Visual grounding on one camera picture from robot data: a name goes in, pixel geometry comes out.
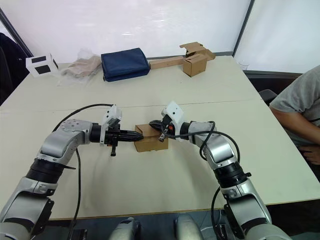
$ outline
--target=white bracket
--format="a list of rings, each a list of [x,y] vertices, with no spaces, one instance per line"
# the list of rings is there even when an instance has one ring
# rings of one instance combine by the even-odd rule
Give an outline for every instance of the white bracket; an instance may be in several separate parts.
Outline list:
[[[176,102],[171,101],[168,106],[166,106],[162,112],[161,115],[164,117],[165,115],[168,115],[172,119],[172,124],[174,125],[175,135],[180,134],[180,129],[182,124],[185,122],[184,119],[184,111],[179,107]],[[182,142],[183,140],[180,137],[177,137],[176,140]]]
[[[113,127],[114,125],[119,123],[121,119],[122,111],[117,108],[116,105],[112,105],[112,107],[106,111],[101,123],[100,146],[105,145],[106,131],[109,129],[109,127]]]

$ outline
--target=open cardboard box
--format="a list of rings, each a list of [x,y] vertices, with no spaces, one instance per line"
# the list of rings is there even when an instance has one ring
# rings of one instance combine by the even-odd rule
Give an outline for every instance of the open cardboard box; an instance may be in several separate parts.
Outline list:
[[[166,137],[164,142],[160,142],[158,138],[160,137],[161,132],[155,130],[149,124],[135,125],[135,131],[143,135],[142,140],[134,142],[134,146],[138,153],[168,149],[168,138]]]
[[[186,49],[183,72],[190,77],[204,72],[207,67],[207,61],[216,58],[214,53],[197,41],[180,45],[180,48]]]

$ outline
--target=man's arm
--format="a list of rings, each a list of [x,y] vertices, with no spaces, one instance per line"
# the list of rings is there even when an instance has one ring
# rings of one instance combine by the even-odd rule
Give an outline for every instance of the man's arm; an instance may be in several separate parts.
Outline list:
[[[299,112],[283,112],[270,106],[280,124],[300,137],[320,145],[320,128],[309,122]]]

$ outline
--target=black cable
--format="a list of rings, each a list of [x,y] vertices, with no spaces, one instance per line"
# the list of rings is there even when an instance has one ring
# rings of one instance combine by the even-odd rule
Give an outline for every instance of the black cable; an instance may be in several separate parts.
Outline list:
[[[215,130],[215,126],[216,126],[216,123],[215,123],[214,121],[210,121],[209,123],[212,123],[212,127],[211,127],[211,129],[210,129],[210,132],[208,133],[208,136],[206,136],[205,140],[204,140],[203,143],[201,144],[201,147],[200,147],[200,150],[199,150],[200,157],[201,157],[203,160],[206,160],[206,161],[207,161],[207,159],[206,159],[205,156],[203,156],[202,151],[203,151],[205,145],[207,144],[209,138],[211,137],[213,131]]]
[[[70,223],[67,240],[71,240],[72,238],[72,234],[74,232],[74,227],[76,225],[76,220],[77,220],[77,216],[80,208],[80,201],[81,201],[81,159],[80,159],[78,148],[75,149],[75,153],[76,153],[76,157],[78,158],[78,202],[76,204],[74,217]]]
[[[229,136],[228,134],[224,133],[224,132],[221,132],[221,131],[195,131],[195,132],[191,132],[191,133],[185,133],[185,134],[180,134],[180,135],[170,135],[168,133],[165,132],[165,129],[164,129],[164,126],[162,125],[161,126],[161,131],[162,133],[170,138],[170,139],[175,139],[175,138],[181,138],[181,137],[188,137],[188,136],[192,136],[192,135],[197,135],[197,134],[219,134],[219,135],[222,135],[222,136],[225,136],[226,138],[228,138],[232,143],[233,145],[235,146],[235,149],[236,149],[236,155],[237,155],[237,160],[238,162],[240,163],[240,150],[239,150],[239,146],[238,144],[236,143],[236,141],[231,137]]]
[[[220,187],[218,187],[218,189],[215,191],[214,195],[213,195],[213,199],[212,199],[212,202],[211,202],[211,223],[212,223],[212,228],[213,228],[213,231],[214,231],[214,234],[216,235],[216,237],[219,239],[219,240],[223,240],[217,230],[217,226],[216,226],[216,223],[215,223],[215,213],[214,213],[214,207],[215,207],[215,201],[217,199],[217,196],[218,196],[218,193],[220,191]]]
[[[55,126],[55,128],[53,129],[53,132],[56,131],[56,130],[59,128],[59,126],[60,126],[60,124],[61,124],[62,122],[64,122],[65,120],[67,120],[67,119],[70,118],[71,116],[73,116],[73,115],[81,112],[82,110],[85,110],[85,109],[88,109],[88,108],[92,108],[92,107],[96,107],[96,106],[108,106],[108,107],[112,107],[112,105],[113,105],[113,104],[97,103],[97,104],[92,104],[92,105],[88,105],[88,106],[84,106],[84,107],[82,107],[82,108],[79,108],[79,109],[73,111],[72,113],[70,113],[70,114],[69,114],[68,116],[66,116],[64,119],[62,119],[62,120],[57,124],[57,126]]]

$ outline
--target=box flap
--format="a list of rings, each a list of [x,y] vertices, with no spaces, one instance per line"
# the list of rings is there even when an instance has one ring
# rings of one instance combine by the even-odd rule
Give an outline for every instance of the box flap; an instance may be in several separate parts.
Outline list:
[[[180,45],[180,48],[185,48],[188,50],[188,49],[194,48],[196,46],[203,46],[203,45],[197,41],[194,41],[194,42],[182,44],[182,45]]]
[[[205,47],[198,45],[195,47],[188,48],[186,51],[186,54],[188,55],[188,54],[192,54],[194,52],[205,51],[205,50],[207,50]]]
[[[206,50],[205,55],[208,61],[216,58],[216,55],[213,52],[211,52],[209,49]]]
[[[152,128],[149,124],[136,125],[136,127],[142,132],[144,137],[160,136],[160,132]]]
[[[192,64],[194,64],[198,61],[204,60],[204,59],[207,59],[207,56],[200,54],[200,53],[185,58],[185,60],[187,62],[192,63]]]

